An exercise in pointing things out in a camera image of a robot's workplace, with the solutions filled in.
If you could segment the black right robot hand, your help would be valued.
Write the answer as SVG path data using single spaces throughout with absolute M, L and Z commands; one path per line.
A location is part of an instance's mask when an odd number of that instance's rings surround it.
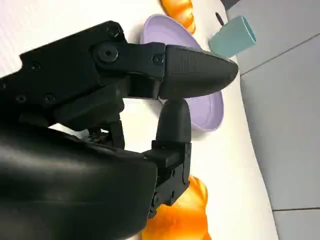
M 20 55 L 0 80 L 0 237 L 121 240 L 190 185 L 186 98 L 227 87 L 238 65 L 107 21 Z M 124 99 L 165 99 L 151 149 L 125 150 Z

